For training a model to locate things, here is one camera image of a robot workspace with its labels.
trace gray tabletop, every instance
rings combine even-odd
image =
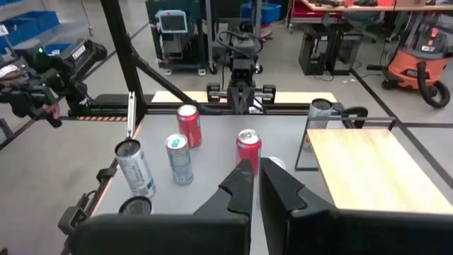
[[[200,116],[202,145],[190,151],[194,181],[189,186],[173,182],[165,148],[165,139],[178,132],[175,115],[146,115],[137,140],[142,144],[156,183],[156,194],[151,199],[154,213],[192,214],[217,190],[218,185],[235,167],[238,133],[254,129],[261,136],[262,157],[278,157],[286,170],[313,192],[332,201],[327,186],[318,171],[294,171],[297,152],[302,141],[306,116],[223,115]],[[314,167],[314,155],[305,154],[300,164]],[[258,203],[258,180],[253,187],[251,254],[268,254],[263,219]],[[121,204],[132,197],[124,175],[118,171],[99,201],[94,215],[116,213]]]

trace gray floor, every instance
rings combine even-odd
[[[32,4],[12,9],[11,15],[39,6],[39,1],[28,2]],[[120,0],[120,3],[127,30],[132,35],[147,23],[143,0]],[[56,10],[62,20],[84,20],[79,0],[45,0],[45,5]],[[94,27],[93,39],[113,51],[101,5],[95,0],[86,0],[86,5]],[[281,25],[275,25],[273,32],[275,39],[266,42],[260,54],[264,72],[256,76],[259,84],[274,84],[278,91],[330,91],[346,107],[365,106],[372,116],[386,116],[386,112],[353,76],[337,76],[331,82],[304,76],[297,62],[302,34],[295,31],[290,35]],[[85,29],[78,33],[88,34]],[[132,42],[140,55],[156,67],[149,29],[145,28]],[[357,72],[385,104],[404,122],[453,123],[453,103],[442,110],[433,110],[415,93],[381,89],[383,78],[368,75],[376,72],[365,70],[366,64],[379,62],[381,51],[379,43],[363,43],[357,58],[362,66],[357,68]],[[453,85],[447,83],[453,77],[451,70],[451,66],[445,70],[443,81],[453,89]],[[160,89],[155,81],[142,73],[139,75],[145,93],[152,94]],[[169,79],[181,89],[194,91],[204,90],[210,81],[221,81],[221,75],[199,77],[197,74],[175,73]],[[116,55],[85,82],[92,97],[127,93]],[[6,105],[0,106],[0,118],[7,119],[13,130],[27,121],[15,118]],[[100,168],[111,163],[113,146],[124,137],[125,128],[125,123],[68,121],[55,130],[47,123],[39,122],[3,149],[0,152],[3,166],[0,171],[0,248],[8,247],[12,254],[20,255],[58,254],[64,241],[64,235],[57,229],[58,219],[83,192],[96,188],[95,175]],[[453,130],[411,128],[410,131],[445,171],[453,175],[452,160],[447,153],[453,142],[450,136]],[[439,189],[451,199],[452,189],[412,142],[399,129],[394,133]]]

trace red can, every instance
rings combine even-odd
[[[253,166],[253,175],[260,168],[261,138],[255,130],[242,130],[236,138],[236,165],[242,159],[249,159]]]
[[[200,114],[198,114],[197,108],[192,105],[181,106],[176,118],[178,119],[179,133],[187,137],[189,148],[200,146]]]

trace orange shop vacuum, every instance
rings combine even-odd
[[[415,89],[428,105],[445,107],[450,101],[450,92],[440,77],[453,56],[453,49],[447,44],[447,33],[452,34],[453,29],[433,20],[422,22],[407,45],[401,38],[388,67],[382,68],[386,78],[382,87]]]

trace wooden board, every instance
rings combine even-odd
[[[205,91],[184,91],[191,99],[199,103],[207,102],[207,95]],[[323,98],[332,103],[337,100],[332,93],[329,92],[277,92],[275,95],[276,103],[311,103],[316,98]],[[157,91],[153,97],[152,103],[179,103],[180,100],[176,98],[169,91]]]
[[[388,130],[308,130],[337,208],[453,213],[453,207]]]
[[[440,6],[338,6],[333,7],[329,5],[316,6],[315,4],[310,4],[308,0],[300,0],[306,4],[312,11],[451,11],[453,10],[453,5],[440,5]]]

